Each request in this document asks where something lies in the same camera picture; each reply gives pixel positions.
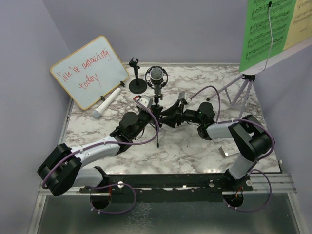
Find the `black tripod mic stand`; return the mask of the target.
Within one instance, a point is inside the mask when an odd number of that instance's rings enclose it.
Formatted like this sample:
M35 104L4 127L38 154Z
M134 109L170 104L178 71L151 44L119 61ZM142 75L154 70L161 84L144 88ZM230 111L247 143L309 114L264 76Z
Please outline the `black tripod mic stand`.
M154 114L156 121L152 120L150 122L150 125L157 131L157 129L160 129L162 127L162 123L159 123L159 120L161 120L161 111L163 109L162 106L160 106L159 101L162 100L162 94L154 94L153 96L153 104L151 105L151 112Z

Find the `black round-base mic stand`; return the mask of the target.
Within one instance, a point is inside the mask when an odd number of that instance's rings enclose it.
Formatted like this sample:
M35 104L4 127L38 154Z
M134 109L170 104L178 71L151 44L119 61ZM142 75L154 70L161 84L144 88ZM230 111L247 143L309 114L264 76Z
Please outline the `black round-base mic stand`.
M138 61L138 59L134 60L134 58L129 61L129 66L133 68L135 74L135 79L129 83L129 90L134 94L142 94L147 89L146 81L138 77L138 70L140 69Z

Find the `black condenser microphone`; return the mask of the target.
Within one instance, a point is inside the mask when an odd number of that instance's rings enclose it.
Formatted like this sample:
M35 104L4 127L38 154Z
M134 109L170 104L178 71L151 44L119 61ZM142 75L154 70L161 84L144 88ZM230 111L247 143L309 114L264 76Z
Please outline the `black condenser microphone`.
M154 90L154 94L160 96L162 95L162 88L168 82L169 76L164 68L152 66L146 71L144 78L148 87Z

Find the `white handheld microphone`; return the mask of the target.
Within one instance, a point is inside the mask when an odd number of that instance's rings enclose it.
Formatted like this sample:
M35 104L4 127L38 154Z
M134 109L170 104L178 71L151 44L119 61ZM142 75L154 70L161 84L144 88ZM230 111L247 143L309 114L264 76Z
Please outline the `white handheld microphone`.
M98 119L100 118L104 111L107 109L107 107L116 99L116 97L119 95L119 93L121 92L120 88L116 88L108 98L106 98L106 100L100 105L98 106L94 111L93 111L93 118L94 119Z

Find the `lilac music stand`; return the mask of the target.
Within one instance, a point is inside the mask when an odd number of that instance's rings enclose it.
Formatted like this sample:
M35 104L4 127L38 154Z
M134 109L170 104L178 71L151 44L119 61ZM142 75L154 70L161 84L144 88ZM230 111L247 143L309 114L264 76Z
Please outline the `lilac music stand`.
M232 86L234 83L236 83L239 80L242 80L243 83L241 85L241 87L239 88L236 96L234 98L229 98L228 101L230 103L231 106L235 106L239 101L244 101L246 102L251 90L251 87L253 85L253 82L255 80L255 77L258 73L260 73L261 71L264 71L266 68L272 66L275 63L275 59L276 58L280 58L281 54L284 53L285 51L288 50L296 50L298 48L299 45L303 44L303 45L311 45L312 43L312 37L290 47L287 50L283 50L281 53L267 59L266 61L263 61L259 64L256 64L254 66L252 66L251 68L247 69L246 71L240 72L240 76L237 77L236 79L234 79L233 81L231 81L230 83L228 83L227 85L225 85L224 87L222 87L219 92L225 92L228 93L228 88L230 86Z

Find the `green sheet music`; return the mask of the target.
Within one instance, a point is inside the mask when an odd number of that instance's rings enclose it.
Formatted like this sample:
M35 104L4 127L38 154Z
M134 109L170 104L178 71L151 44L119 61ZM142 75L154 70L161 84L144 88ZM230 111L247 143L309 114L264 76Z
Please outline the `green sheet music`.
M283 51L295 4L294 0L247 1L240 72Z

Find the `yellow sheet music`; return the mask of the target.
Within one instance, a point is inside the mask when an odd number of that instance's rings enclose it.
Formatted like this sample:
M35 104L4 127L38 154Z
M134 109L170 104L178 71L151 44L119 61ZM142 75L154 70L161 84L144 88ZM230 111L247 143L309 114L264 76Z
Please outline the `yellow sheet music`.
M312 36L312 0L297 0L283 50Z

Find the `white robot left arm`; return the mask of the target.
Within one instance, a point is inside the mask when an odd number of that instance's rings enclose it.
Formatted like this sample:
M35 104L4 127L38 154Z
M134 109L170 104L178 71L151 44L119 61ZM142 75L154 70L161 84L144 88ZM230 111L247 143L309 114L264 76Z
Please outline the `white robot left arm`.
M155 135L147 141L134 143L133 140L153 121ZM76 185L79 171L107 156L116 156L132 146L153 141L159 132L159 124L149 108L140 108L139 114L127 112L119 125L104 139L84 146L70 148L65 143L57 145L39 166L37 174L42 179L42 188L54 196L60 196Z

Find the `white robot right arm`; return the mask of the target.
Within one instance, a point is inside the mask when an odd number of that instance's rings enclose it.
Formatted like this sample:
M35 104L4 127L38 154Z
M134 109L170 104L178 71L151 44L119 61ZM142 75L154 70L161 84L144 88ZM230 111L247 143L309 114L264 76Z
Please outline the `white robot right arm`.
M273 151L272 135L253 115L217 123L211 103L203 102L197 110L185 109L185 104L186 101L177 100L173 106L161 111L160 123L172 128L184 122L194 123L198 125L197 133L201 139L233 139L239 155L225 171L224 185L230 191L236 190L256 162Z

